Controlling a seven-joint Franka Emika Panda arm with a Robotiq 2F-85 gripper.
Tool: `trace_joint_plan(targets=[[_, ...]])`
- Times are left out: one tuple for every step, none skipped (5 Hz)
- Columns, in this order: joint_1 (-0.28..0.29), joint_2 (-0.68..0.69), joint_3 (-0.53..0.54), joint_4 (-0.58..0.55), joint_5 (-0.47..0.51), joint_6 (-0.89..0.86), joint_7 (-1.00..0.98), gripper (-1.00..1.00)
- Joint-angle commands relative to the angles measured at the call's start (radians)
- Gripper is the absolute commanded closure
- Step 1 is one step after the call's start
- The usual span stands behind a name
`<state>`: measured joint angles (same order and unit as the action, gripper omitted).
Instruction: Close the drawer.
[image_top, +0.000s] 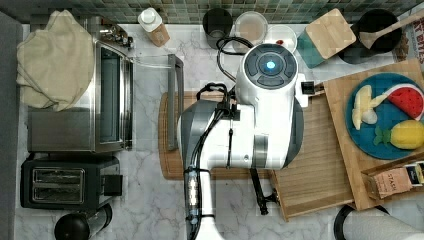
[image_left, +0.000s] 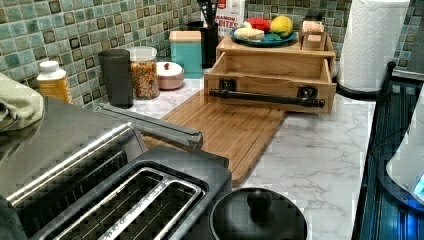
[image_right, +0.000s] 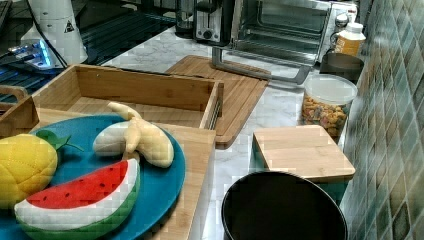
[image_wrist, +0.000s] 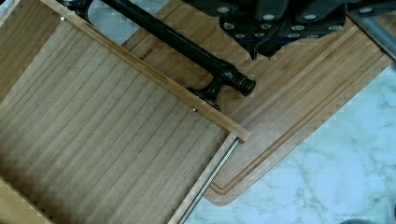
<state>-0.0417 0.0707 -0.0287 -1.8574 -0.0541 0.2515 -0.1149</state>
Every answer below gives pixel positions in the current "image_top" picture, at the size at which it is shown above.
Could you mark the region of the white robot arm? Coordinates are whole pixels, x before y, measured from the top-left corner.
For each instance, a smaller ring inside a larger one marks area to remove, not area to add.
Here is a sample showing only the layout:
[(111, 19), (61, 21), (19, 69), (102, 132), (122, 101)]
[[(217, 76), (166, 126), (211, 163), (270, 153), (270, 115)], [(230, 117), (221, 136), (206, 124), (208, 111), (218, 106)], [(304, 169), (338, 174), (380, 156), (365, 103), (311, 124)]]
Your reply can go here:
[(187, 240), (220, 240), (211, 171), (215, 168), (280, 170), (294, 160), (303, 140), (303, 110), (295, 97), (298, 62), (285, 47), (260, 44), (242, 58), (233, 91), (209, 83), (222, 100), (196, 102), (180, 115)]

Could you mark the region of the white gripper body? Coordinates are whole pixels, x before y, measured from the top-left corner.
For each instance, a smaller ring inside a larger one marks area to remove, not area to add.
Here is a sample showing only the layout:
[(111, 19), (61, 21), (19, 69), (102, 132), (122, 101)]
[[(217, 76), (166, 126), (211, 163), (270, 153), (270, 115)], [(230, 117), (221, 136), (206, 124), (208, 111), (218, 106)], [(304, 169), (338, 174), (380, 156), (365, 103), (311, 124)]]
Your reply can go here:
[(309, 97), (315, 94), (315, 83), (308, 81), (304, 74), (299, 74), (295, 85), (295, 97), (302, 108), (309, 105)]

